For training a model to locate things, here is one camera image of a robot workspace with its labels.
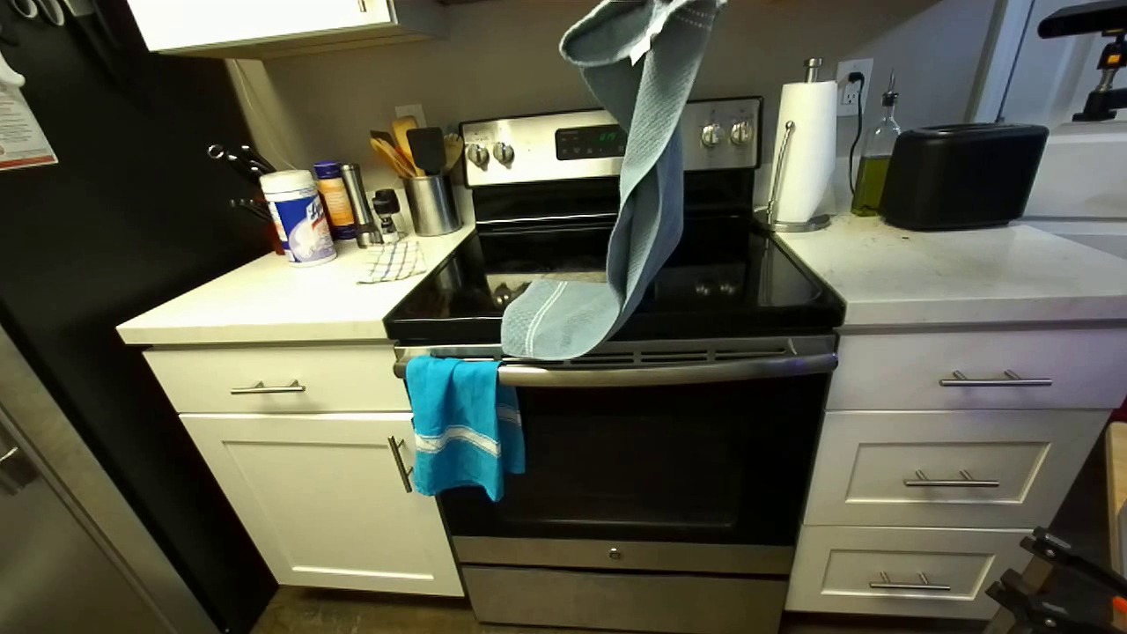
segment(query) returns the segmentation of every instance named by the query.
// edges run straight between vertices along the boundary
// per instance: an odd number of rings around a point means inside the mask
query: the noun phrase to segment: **utensil holder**
[[[456,229],[444,175],[407,175],[406,189],[417,236],[444,236]]]

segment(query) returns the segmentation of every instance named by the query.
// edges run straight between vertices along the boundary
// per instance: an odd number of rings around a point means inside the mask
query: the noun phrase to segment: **cabinet handle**
[[[231,386],[231,394],[307,394],[307,384],[301,381],[287,381],[287,384],[253,381],[248,386]]]
[[[17,494],[36,480],[36,465],[20,454],[20,446],[5,446],[0,454],[0,494]]]
[[[878,587],[878,593],[955,593],[950,583],[938,583],[931,575],[919,575],[919,577],[878,575],[878,577],[868,577],[868,587]]]
[[[970,473],[959,473],[955,480],[931,480],[926,473],[911,473],[900,481],[909,488],[1000,488],[1000,481],[976,480]]]
[[[1017,377],[1015,370],[1003,370],[997,377],[969,377],[962,370],[941,377],[941,386],[1051,386],[1051,381],[1043,377]]]
[[[394,459],[394,473],[399,473],[399,480],[401,480],[401,488],[406,488],[406,494],[415,494],[413,473],[407,473],[406,459],[399,454],[399,441],[387,438],[387,442],[390,442],[390,459]]]

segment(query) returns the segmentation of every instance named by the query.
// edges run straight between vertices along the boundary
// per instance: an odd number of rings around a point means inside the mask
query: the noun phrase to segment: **kitchen cabinet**
[[[274,57],[441,31],[433,0],[129,0],[152,53]]]
[[[787,608],[988,618],[1127,384],[1127,327],[846,331]]]
[[[387,345],[147,347],[279,583],[462,595]]]

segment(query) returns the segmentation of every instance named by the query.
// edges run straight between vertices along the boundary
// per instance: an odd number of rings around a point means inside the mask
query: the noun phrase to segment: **kitchen floor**
[[[1107,560],[1107,465],[1102,446],[1091,452],[1070,496],[1063,501],[1051,530],[1087,560]],[[1057,575],[1047,599],[1107,622],[1107,593]],[[878,616],[785,616],[783,634],[970,634],[981,622],[950,618],[878,618]],[[542,628],[482,628],[464,603],[399,599],[361,593],[301,593],[279,587],[253,634],[547,634]]]

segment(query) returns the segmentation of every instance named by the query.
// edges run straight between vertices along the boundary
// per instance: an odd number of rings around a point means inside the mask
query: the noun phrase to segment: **teal cloth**
[[[503,496],[503,475],[524,473],[518,394],[493,359],[417,357],[406,370],[415,415],[415,494],[482,485]]]
[[[515,359],[578,359],[619,331],[684,232],[680,112],[723,0],[601,0],[558,40],[625,130],[604,283],[542,278],[500,320]]]

